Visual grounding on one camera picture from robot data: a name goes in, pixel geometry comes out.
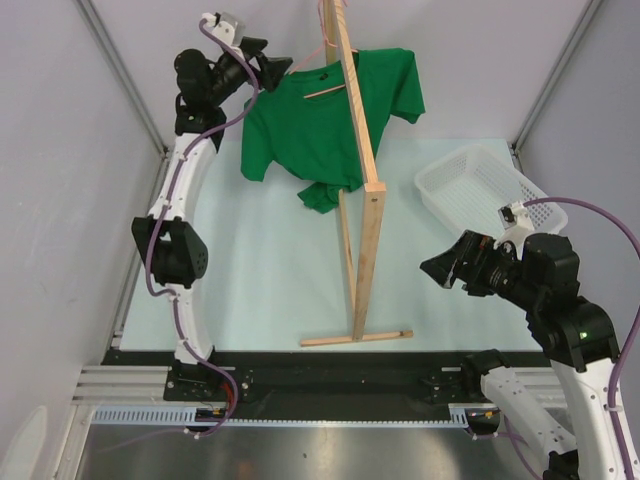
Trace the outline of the green t shirt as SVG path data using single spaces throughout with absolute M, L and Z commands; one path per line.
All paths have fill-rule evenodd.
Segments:
M 413 51 L 360 50 L 353 55 L 372 148 L 379 148 L 393 117 L 416 123 L 425 113 Z M 363 185 L 342 66 L 287 75 L 273 92 L 259 94 L 244 118 L 240 171 L 249 181 L 264 180 L 280 165 L 307 182 L 297 196 L 325 214 L 337 207 L 341 191 Z

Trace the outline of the left aluminium frame post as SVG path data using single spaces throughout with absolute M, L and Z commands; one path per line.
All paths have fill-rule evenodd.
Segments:
M 95 3 L 90 0 L 73 0 L 73 5 L 78 10 L 90 35 L 93 37 L 97 48 L 104 61 L 114 75 L 122 93 L 130 104 L 133 112 L 143 127 L 146 137 L 154 149 L 164 156 L 168 147 L 162 139 L 159 128 L 154 122 L 151 113 L 128 69 L 124 59 L 114 42 L 106 23 L 100 15 Z

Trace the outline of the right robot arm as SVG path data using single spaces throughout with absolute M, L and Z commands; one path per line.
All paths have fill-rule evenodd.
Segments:
M 461 388 L 473 401 L 496 405 L 506 434 L 519 434 L 536 459 L 539 478 L 636 479 L 639 458 L 612 377 L 622 354 L 609 315 L 579 293 L 579 265 L 563 236 L 534 233 L 516 250 L 510 242 L 465 231 L 420 268 L 444 289 L 460 280 L 470 296 L 496 295 L 524 311 L 559 380 L 570 428 L 526 390 L 497 350 L 465 359 Z

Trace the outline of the pink wire hanger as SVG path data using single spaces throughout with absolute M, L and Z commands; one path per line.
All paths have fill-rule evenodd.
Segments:
M 317 99 L 329 93 L 345 90 L 349 100 L 361 99 L 361 86 L 358 80 L 359 62 L 362 51 L 357 49 L 347 27 L 348 1 L 318 1 L 317 14 L 321 30 L 321 45 L 308 57 L 292 68 L 291 95 L 297 100 Z M 338 64 L 344 75 L 337 85 L 325 86 L 316 90 L 302 81 L 311 79 L 312 73 L 328 73 L 330 65 Z

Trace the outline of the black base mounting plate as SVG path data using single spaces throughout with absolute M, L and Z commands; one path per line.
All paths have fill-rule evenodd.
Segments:
M 220 417 L 227 396 L 212 399 L 165 399 L 165 384 L 173 361 L 168 352 L 108 352 L 109 367 L 162 367 L 163 400 L 211 406 Z M 535 352 L 218 352 L 211 363 L 235 380 L 237 407 L 292 407 L 331 414 L 373 411 L 374 408 L 424 411 L 445 404 L 484 404 L 480 369 L 486 366 L 545 369 L 548 362 Z

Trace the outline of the white plastic basket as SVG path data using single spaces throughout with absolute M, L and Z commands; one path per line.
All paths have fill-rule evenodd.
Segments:
M 456 237 L 473 230 L 497 238 L 504 232 L 502 207 L 547 196 L 481 144 L 439 158 L 415 175 L 414 184 L 423 205 Z

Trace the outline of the right aluminium frame post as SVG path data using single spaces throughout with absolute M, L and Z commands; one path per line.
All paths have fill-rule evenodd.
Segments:
M 515 154 L 518 154 L 522 150 L 538 118 L 543 113 L 552 94 L 560 83 L 566 68 L 569 66 L 591 24 L 595 20 L 596 15 L 604 4 L 605 1 L 603 0 L 589 0 L 585 3 L 578 20 L 572 27 L 559 55 L 554 61 L 540 92 L 536 96 L 514 140 L 511 142 L 511 150 Z

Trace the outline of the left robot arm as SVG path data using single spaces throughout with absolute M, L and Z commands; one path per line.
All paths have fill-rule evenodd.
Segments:
M 199 308 L 199 283 L 208 267 L 205 242 L 192 222 L 206 173 L 232 125 L 223 103 L 243 84 L 254 95 L 273 91 L 293 61 L 268 57 L 267 40 L 244 37 L 224 47 L 217 60 L 187 49 L 174 60 L 175 144 L 160 193 L 132 235 L 143 262 L 147 290 L 168 300 L 177 335 L 165 399 L 212 399 L 233 395 L 233 380 L 211 364 L 214 345 Z

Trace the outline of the aluminium frame post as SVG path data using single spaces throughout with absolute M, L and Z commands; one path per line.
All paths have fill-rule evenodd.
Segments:
M 114 42 L 106 23 L 100 15 L 95 3 L 90 0 L 73 0 L 73 5 L 78 10 L 90 35 L 93 37 L 97 48 L 104 61 L 114 75 L 122 93 L 130 104 L 133 112 L 143 127 L 146 137 L 154 149 L 164 156 L 168 147 L 162 139 L 159 128 L 154 122 L 151 113 L 128 69 L 124 59 Z
M 554 61 L 540 92 L 536 96 L 514 140 L 511 142 L 511 150 L 515 154 L 518 154 L 522 150 L 538 118 L 543 113 L 552 94 L 560 83 L 566 68 L 569 66 L 591 24 L 595 20 L 596 15 L 604 4 L 605 1 L 603 0 L 589 0 L 585 3 L 578 20 L 572 27 L 559 55 Z

